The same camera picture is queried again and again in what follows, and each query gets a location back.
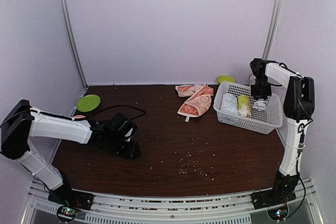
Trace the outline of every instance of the purple wall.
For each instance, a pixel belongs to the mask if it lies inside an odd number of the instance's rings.
[[[316,109],[302,156],[326,223],[335,223],[336,199],[336,0],[284,0],[272,58],[315,80]],[[277,93],[284,94],[283,89]],[[280,133],[286,136],[283,127]]]
[[[82,87],[59,0],[0,0],[0,121],[22,98],[47,111],[69,114]],[[56,141],[34,140],[46,159]],[[0,220],[17,223],[32,177],[0,156]]]
[[[274,0],[68,0],[89,84],[246,83]]]

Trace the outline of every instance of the wooden table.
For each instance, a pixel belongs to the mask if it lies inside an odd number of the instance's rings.
[[[284,154],[276,131],[268,135],[219,123],[211,107],[200,118],[176,112],[186,98],[174,86],[90,87],[101,97],[99,109],[129,104],[147,111],[134,120],[138,159],[120,158],[93,146],[62,141],[53,164],[66,173],[73,188],[132,196],[198,196],[271,187]],[[94,117],[107,120],[117,112]]]

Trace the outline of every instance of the white basket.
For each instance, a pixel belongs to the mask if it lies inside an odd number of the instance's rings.
[[[272,94],[272,96],[267,99],[267,109],[263,111],[252,109],[251,118],[244,118],[242,116],[220,110],[222,97],[225,93],[233,94],[236,98],[242,94],[248,95],[251,107],[256,101],[251,96],[251,89],[249,86],[227,81],[222,82],[222,84],[218,87],[214,101],[214,109],[217,112],[217,118],[221,123],[234,125],[264,134],[269,134],[272,130],[274,130],[274,128],[282,126],[281,101],[276,94]]]

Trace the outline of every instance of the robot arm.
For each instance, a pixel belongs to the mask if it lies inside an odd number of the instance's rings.
[[[293,191],[300,178],[301,153],[314,112],[314,81],[274,61],[254,59],[250,66],[256,77],[255,85],[251,86],[251,94],[256,100],[266,100],[271,95],[268,78],[274,79],[287,89],[283,103],[288,124],[285,154],[272,190],[252,195],[257,209],[295,198]]]
[[[140,155],[139,144],[131,140],[137,127],[122,113],[109,121],[91,121],[51,114],[21,100],[2,125],[1,154],[20,162],[49,189],[49,200],[75,208],[90,208],[93,195],[73,191],[66,175],[46,162],[29,140],[44,136],[91,144],[123,157]]]

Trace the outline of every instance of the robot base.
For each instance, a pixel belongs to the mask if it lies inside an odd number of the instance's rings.
[[[91,206],[93,203],[93,194],[83,193],[82,191],[72,191],[73,195],[78,198],[78,208],[83,210],[91,210]],[[55,195],[49,193],[48,200],[51,202],[59,203],[59,201],[55,198]],[[70,204],[69,207],[77,209],[77,202]]]
[[[251,194],[254,209],[271,207],[271,206],[275,206],[275,205],[285,203],[284,200],[274,202],[270,197],[271,193],[272,193],[272,189],[266,190],[266,191],[258,191],[256,193]],[[295,193],[289,193],[288,194],[288,200],[287,201],[291,201],[291,200],[295,200],[295,199],[296,199]]]

